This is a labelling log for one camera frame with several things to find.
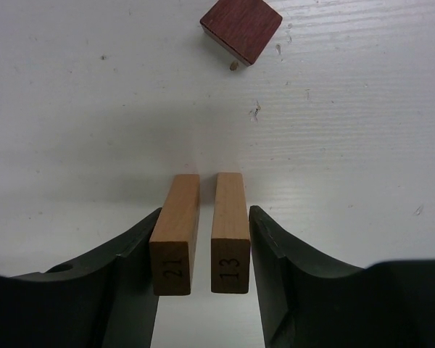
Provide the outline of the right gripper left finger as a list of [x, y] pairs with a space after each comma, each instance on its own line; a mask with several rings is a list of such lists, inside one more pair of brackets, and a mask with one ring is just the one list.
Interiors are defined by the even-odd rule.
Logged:
[[0, 275], [0, 347], [150, 347], [159, 298], [149, 238], [159, 215], [44, 273]]

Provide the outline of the light wood block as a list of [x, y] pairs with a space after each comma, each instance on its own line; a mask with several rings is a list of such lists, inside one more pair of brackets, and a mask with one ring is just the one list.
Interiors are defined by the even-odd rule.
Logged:
[[157, 296], [191, 293], [199, 206], [199, 175], [175, 176], [149, 240], [153, 289]]
[[249, 291], [251, 239], [241, 173], [218, 173], [211, 233], [211, 291]]

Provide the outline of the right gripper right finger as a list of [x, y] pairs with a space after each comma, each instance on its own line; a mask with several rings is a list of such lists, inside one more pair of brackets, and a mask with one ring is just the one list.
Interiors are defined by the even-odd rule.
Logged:
[[435, 260], [359, 268], [249, 211], [266, 347], [435, 347]]

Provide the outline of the dark red wood block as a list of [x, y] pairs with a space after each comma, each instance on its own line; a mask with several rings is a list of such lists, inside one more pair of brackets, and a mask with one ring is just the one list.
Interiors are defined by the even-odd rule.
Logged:
[[204, 32], [246, 66], [279, 29], [282, 16], [263, 0], [219, 0], [200, 19]]

